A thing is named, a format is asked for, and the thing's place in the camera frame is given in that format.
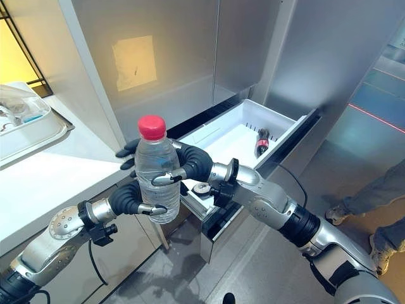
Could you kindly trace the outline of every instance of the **white drawer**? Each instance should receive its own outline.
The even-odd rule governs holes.
[[[232,158],[237,158],[241,165],[257,168],[294,133],[305,118],[306,116],[302,116],[299,120],[293,120],[245,99],[180,141],[205,150],[214,162],[227,164]],[[269,148],[257,158],[255,147],[258,130],[261,128],[270,131]],[[200,220],[204,220],[217,208],[214,206],[214,199],[201,199],[191,191],[198,182],[186,180],[184,183],[190,191],[182,197],[182,202]]]

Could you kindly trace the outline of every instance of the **red bottle cap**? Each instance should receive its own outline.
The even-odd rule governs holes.
[[[157,115],[146,115],[138,120],[138,129],[144,139],[158,141],[165,136],[165,120]]]

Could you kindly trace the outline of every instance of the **bottle label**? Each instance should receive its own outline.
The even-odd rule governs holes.
[[[265,146],[268,147],[268,140],[267,139],[259,139],[258,140],[258,147]]]

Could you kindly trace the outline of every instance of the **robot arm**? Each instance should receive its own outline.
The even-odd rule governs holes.
[[[187,147],[179,142],[175,146]],[[239,165],[238,160],[233,159],[228,165],[205,161],[211,171],[202,181],[211,185],[215,205],[225,206],[230,200],[239,203],[257,220],[294,243],[320,284],[335,296],[336,304],[399,304],[393,292],[378,280],[367,252],[343,232],[298,205],[279,185]],[[190,176],[180,168],[155,178],[153,183],[165,185],[184,178]]]
[[[12,303],[34,293],[59,274],[88,240],[98,246],[112,242],[118,231],[115,224],[106,226],[118,215],[159,215],[163,206],[141,203],[139,184],[131,182],[117,189],[108,199],[94,203],[83,201],[59,211],[45,231],[35,238],[0,276],[0,304]]]
[[[117,156],[133,154],[137,143],[128,143]],[[279,185],[239,165],[236,159],[228,165],[213,163],[199,148],[172,143],[181,167],[156,177],[152,181],[155,186],[183,179],[208,182],[215,205],[223,206],[233,200],[294,243],[309,260],[318,281],[335,296],[336,304],[399,304],[390,289],[377,279],[373,262],[360,246],[327,221],[299,206]],[[121,168],[128,169],[133,164],[131,159]],[[121,213],[157,215],[167,211],[163,206],[140,202],[139,185],[132,182],[117,189],[108,199],[93,204],[84,201],[77,207],[58,212],[48,228],[0,277],[0,304],[9,304],[38,291],[70,263],[78,248],[89,239],[99,246],[112,242],[109,235],[117,232],[117,228],[114,224],[106,227],[106,224]]]

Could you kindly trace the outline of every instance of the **sneaker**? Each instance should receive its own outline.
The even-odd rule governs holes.
[[[329,208],[325,212],[325,218],[334,226],[338,226],[350,215],[352,214],[345,206],[339,204],[333,208]]]
[[[390,262],[390,257],[394,254],[394,251],[376,249],[374,244],[374,234],[370,235],[369,240],[371,246],[370,257],[377,268],[377,274],[382,276],[388,271],[388,263]]]

